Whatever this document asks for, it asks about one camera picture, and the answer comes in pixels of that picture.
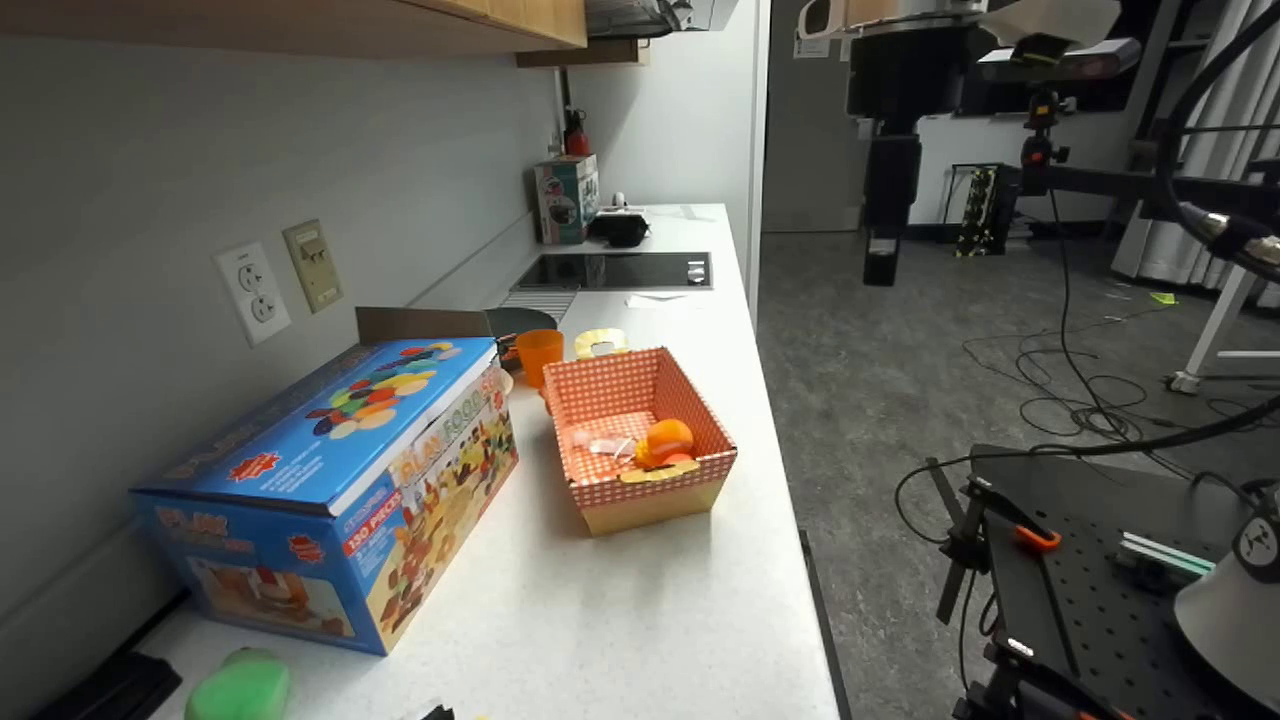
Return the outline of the black breadboard robot base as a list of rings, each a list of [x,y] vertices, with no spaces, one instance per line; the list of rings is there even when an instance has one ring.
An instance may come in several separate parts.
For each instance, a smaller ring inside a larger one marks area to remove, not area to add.
[[[991,578],[971,720],[1276,720],[1276,506],[1064,453],[971,447],[960,568]]]

